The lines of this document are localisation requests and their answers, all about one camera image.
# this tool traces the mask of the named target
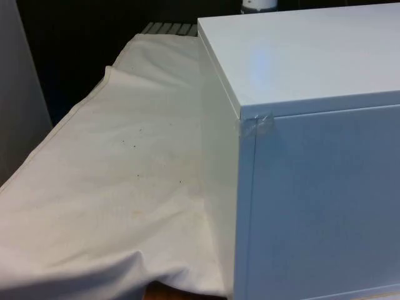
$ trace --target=white cloth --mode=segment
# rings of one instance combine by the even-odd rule
[[[153,280],[223,294],[199,192],[199,76],[196,38],[127,44],[0,188],[1,299],[140,299]]]

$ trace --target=bottle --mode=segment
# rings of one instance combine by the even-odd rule
[[[276,11],[278,0],[243,0],[242,14],[267,13]]]

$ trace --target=white wall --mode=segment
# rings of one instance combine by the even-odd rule
[[[15,0],[0,0],[0,185],[50,129]]]

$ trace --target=cabinet door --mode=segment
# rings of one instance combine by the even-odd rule
[[[400,283],[399,128],[391,106],[277,117],[257,136],[247,299],[400,291],[337,295]]]
[[[0,1],[0,185],[51,123],[14,0]]]

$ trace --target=dark background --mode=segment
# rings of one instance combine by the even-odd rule
[[[389,3],[278,0],[278,9]],[[196,23],[238,14],[241,0],[17,0],[53,124],[102,79],[125,44],[150,21]]]

